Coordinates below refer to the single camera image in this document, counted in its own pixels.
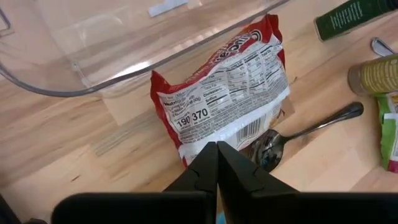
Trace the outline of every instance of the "clear plastic bin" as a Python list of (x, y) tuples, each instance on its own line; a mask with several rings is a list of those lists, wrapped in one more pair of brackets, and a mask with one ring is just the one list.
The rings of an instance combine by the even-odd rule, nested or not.
[(0, 73), (81, 96), (138, 78), (288, 0), (2, 0)]

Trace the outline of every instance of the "green package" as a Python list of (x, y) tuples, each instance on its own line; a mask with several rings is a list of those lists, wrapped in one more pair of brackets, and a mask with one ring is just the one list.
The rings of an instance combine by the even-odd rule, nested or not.
[(398, 173), (398, 92), (379, 95), (381, 157), (385, 170)]

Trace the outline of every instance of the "number 370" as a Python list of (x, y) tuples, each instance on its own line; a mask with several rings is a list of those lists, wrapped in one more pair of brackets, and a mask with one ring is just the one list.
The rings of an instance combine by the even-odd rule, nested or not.
[(182, 126), (185, 126), (185, 125), (187, 125), (187, 124), (189, 124), (191, 122), (191, 117), (192, 117), (193, 121), (196, 121), (198, 119), (204, 118), (207, 115), (208, 115), (208, 112), (207, 112), (206, 108), (204, 108), (202, 110), (198, 110), (198, 111), (192, 113), (191, 116), (188, 115), (185, 118), (181, 118), (181, 120), (178, 121), (177, 124), (180, 127), (182, 127)]

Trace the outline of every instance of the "red and white package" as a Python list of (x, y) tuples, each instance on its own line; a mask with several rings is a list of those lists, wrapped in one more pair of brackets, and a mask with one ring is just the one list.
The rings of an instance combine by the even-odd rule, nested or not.
[(278, 17), (266, 15), (170, 85), (152, 71), (150, 97), (187, 166), (209, 141), (243, 149), (264, 133), (289, 94)]

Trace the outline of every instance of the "metal spoon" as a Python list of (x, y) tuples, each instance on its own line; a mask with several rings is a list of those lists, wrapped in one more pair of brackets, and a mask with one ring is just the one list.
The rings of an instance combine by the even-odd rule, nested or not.
[(376, 53), (382, 57), (395, 54), (394, 50), (392, 50), (386, 43), (384, 43), (378, 37), (372, 38), (371, 48), (374, 53)]
[(291, 136), (282, 136), (273, 129), (268, 129), (262, 136), (255, 140), (249, 147), (251, 148), (251, 160), (262, 166), (266, 171), (271, 172), (282, 159), (285, 144), (297, 137), (309, 134), (328, 125), (355, 118), (363, 113), (363, 105), (360, 102), (353, 102), (339, 110), (329, 118)]

